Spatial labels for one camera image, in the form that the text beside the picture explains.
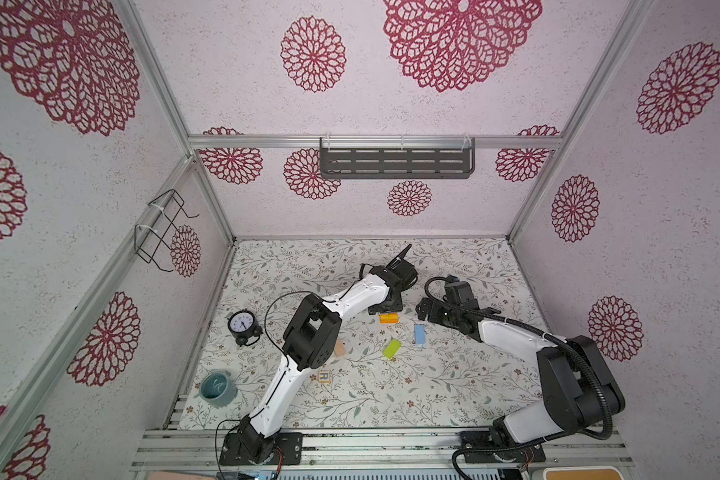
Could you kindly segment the orange supermarket wood block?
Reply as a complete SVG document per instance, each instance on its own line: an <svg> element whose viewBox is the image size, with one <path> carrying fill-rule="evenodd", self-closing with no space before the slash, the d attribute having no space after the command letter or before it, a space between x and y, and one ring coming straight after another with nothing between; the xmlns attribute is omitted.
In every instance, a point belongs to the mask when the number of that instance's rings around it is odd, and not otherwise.
<svg viewBox="0 0 720 480"><path fill-rule="evenodd" d="M379 322L382 325L397 324L399 322L399 315L397 313L380 314Z"/></svg>

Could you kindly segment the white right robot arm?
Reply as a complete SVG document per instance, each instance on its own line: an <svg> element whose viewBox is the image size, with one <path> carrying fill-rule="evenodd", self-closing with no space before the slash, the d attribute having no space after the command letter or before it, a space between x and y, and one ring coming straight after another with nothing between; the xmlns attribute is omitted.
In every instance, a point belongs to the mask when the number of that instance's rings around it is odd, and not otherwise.
<svg viewBox="0 0 720 480"><path fill-rule="evenodd" d="M589 337L560 337L481 308L468 282L433 277L416 307L421 320L459 331L536 367L541 398L495 420L491 445L502 452L582 434L609 439L625 398L598 346Z"/></svg>

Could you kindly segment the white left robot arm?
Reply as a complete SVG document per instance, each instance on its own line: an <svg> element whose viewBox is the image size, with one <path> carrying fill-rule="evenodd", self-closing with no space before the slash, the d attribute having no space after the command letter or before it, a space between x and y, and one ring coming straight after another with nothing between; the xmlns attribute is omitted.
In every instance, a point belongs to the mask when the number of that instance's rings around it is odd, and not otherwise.
<svg viewBox="0 0 720 480"><path fill-rule="evenodd" d="M414 265L398 255L387 265L372 267L339 293L328 297L307 293L285 328L274 378L258 405L242 419L240 429L264 439L278 433L304 380L333 355L343 323L362 312L399 312L402 293L417 279Z"/></svg>

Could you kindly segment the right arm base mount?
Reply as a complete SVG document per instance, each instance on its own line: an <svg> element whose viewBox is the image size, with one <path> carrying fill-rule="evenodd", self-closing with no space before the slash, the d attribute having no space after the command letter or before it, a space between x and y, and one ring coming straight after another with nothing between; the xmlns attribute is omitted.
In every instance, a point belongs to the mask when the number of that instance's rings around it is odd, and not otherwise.
<svg viewBox="0 0 720 480"><path fill-rule="evenodd" d="M464 430L459 434L460 446L467 464L541 463L546 454L541 445L518 448L512 440L504 439L493 427Z"/></svg>

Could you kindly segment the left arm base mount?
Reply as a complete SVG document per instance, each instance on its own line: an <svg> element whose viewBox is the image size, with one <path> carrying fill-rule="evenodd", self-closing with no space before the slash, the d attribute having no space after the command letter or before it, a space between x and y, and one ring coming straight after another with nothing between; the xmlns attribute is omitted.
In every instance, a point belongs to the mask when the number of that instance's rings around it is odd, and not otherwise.
<svg viewBox="0 0 720 480"><path fill-rule="evenodd" d="M221 448L221 466L293 466L301 462L304 435L277 432L265 437L245 416L225 438Z"/></svg>

